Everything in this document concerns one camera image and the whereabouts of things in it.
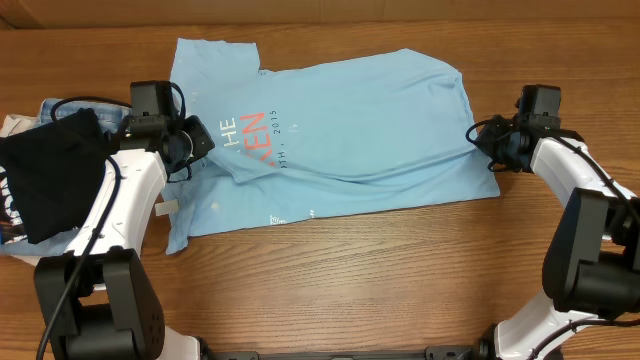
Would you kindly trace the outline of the folded beige garment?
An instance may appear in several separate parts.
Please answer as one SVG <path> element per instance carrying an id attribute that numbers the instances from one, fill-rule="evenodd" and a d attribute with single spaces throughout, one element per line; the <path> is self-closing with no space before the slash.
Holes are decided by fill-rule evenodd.
<path id="1" fill-rule="evenodd" d="M 9 114 L 1 128 L 1 137 L 9 137 L 31 130 L 40 124 L 37 117 Z M 58 234 L 39 244 L 29 244 L 26 240 L 1 246 L 1 254 L 22 260 L 35 266 L 43 256 L 60 255 L 68 240 L 64 234 Z"/>

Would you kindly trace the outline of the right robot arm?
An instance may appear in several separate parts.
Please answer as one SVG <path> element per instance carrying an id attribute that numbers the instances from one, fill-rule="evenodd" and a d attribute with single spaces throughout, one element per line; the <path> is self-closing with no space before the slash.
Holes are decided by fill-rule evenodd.
<path id="1" fill-rule="evenodd" d="M 544 180 L 564 208 L 542 267 L 542 289 L 477 342 L 477 359 L 558 358 L 587 327 L 636 327 L 639 198 L 589 154 L 583 138 L 548 114 L 496 115 L 473 125 L 469 142 L 504 171 Z"/>

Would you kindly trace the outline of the folded black garment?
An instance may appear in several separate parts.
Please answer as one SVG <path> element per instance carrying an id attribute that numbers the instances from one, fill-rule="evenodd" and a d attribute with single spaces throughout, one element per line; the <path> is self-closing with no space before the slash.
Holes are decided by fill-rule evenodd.
<path id="1" fill-rule="evenodd" d="M 37 244 L 81 226 L 105 172 L 108 145 L 91 109 L 1 140 L 15 207 Z"/>

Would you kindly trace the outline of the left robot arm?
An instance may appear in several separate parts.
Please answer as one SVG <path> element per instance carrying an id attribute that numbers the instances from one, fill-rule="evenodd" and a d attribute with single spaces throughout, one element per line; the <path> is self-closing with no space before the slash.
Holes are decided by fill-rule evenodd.
<path id="1" fill-rule="evenodd" d="M 156 197 L 169 176 L 214 143 L 197 116 L 134 116 L 106 160 L 101 188 L 64 254 L 39 260 L 34 283 L 54 357 L 210 359 L 207 343 L 165 323 L 139 252 Z"/>

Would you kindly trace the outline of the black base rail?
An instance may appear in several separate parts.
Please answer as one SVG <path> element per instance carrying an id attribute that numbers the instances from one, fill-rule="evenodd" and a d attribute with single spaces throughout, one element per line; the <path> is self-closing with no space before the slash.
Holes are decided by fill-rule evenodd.
<path id="1" fill-rule="evenodd" d="M 213 352 L 203 350 L 206 360 L 472 360 L 471 346 L 429 346 L 414 351 L 370 351 L 370 352 L 302 352 L 260 354 L 255 351 Z"/>

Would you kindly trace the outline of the light blue printed t-shirt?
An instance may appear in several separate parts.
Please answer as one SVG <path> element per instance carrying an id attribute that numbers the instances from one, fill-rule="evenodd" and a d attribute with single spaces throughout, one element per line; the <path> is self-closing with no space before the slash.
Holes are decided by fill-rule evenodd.
<path id="1" fill-rule="evenodd" d="M 294 70 L 253 43 L 181 39 L 171 80 L 214 148 L 175 174 L 167 250 L 245 228 L 491 198 L 461 73 L 401 49 Z"/>

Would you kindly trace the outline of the folded blue jeans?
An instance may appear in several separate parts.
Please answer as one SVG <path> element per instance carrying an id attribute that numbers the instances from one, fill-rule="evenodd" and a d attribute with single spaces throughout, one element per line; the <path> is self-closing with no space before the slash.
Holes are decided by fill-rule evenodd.
<path id="1" fill-rule="evenodd" d="M 37 116 L 40 124 L 37 127 L 56 122 L 57 120 L 74 114 L 81 109 L 91 109 L 95 112 L 98 118 L 99 126 L 104 133 L 107 145 L 109 142 L 109 137 L 117 132 L 122 119 L 129 115 L 131 112 L 131 109 L 125 106 L 91 101 L 73 101 L 70 103 L 59 105 L 57 99 L 49 98 L 45 100 L 41 105 L 40 114 Z M 81 226 L 69 231 L 59 233 L 64 234 L 65 238 L 68 240 L 66 247 L 78 234 Z"/>

